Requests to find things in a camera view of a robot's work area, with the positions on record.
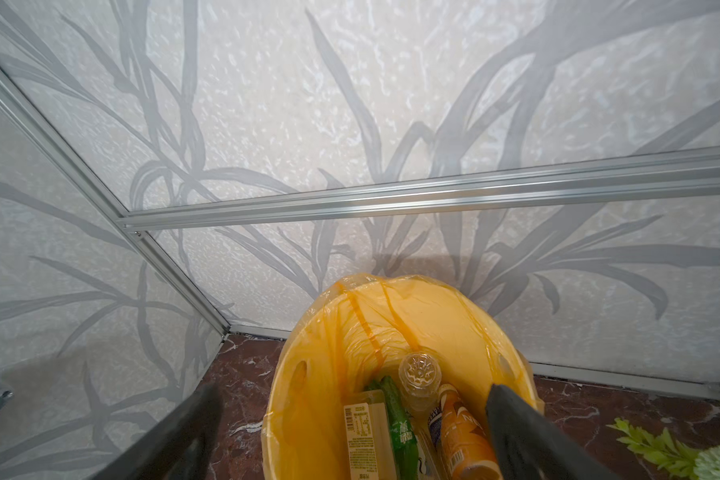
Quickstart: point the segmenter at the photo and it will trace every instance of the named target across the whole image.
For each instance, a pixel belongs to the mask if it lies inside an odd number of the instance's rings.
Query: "aluminum rail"
[[[190,278],[170,256],[154,241],[152,236],[144,233],[131,234],[120,228],[122,216],[127,209],[101,182],[96,174],[68,145],[58,132],[50,126],[43,115],[27,100],[8,76],[0,70],[0,110],[6,113],[19,129],[21,129],[46,157],[56,165],[64,176],[77,187],[99,212],[123,234],[136,252],[152,265],[181,295],[213,325],[220,333],[229,329],[229,323],[208,299],[200,292]]]
[[[125,231],[720,194],[720,147],[130,212]]]

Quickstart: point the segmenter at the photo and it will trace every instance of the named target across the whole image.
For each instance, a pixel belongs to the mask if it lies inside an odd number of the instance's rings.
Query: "nutrition label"
[[[378,463],[367,403],[344,407],[352,480],[378,480]]]

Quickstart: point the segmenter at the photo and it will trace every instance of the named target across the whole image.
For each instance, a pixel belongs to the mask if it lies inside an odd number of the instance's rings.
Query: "trash bag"
[[[307,309],[280,353],[262,424],[265,478],[349,478],[344,398],[384,375],[397,381],[414,351],[438,359],[443,382],[483,427],[493,383],[543,408],[528,362],[458,290],[425,276],[346,276]]]

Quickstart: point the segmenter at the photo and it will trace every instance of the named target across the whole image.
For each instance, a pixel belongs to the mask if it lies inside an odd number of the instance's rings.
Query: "barcode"
[[[460,464],[463,460],[464,460],[464,452],[461,450],[457,450],[456,453],[451,456],[451,461],[450,461],[451,474],[453,474],[454,468],[456,468],[456,466],[458,464]]]
[[[350,407],[344,408],[344,419],[347,423],[347,431],[354,432],[355,431],[355,423],[352,421],[352,408],[350,408]]]

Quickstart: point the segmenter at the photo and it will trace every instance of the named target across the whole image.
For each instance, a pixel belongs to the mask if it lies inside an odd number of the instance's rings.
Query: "plastic bottle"
[[[438,360],[424,352],[409,353],[398,369],[403,401],[414,418],[426,418],[438,403],[443,379]]]
[[[501,479],[493,447],[452,385],[440,387],[440,404],[429,417],[429,432],[451,480]]]
[[[403,402],[411,413],[410,420],[418,441],[419,480],[447,480],[427,426],[427,416],[438,402],[438,388],[443,378],[438,360],[428,353],[411,353],[400,363],[398,374]]]

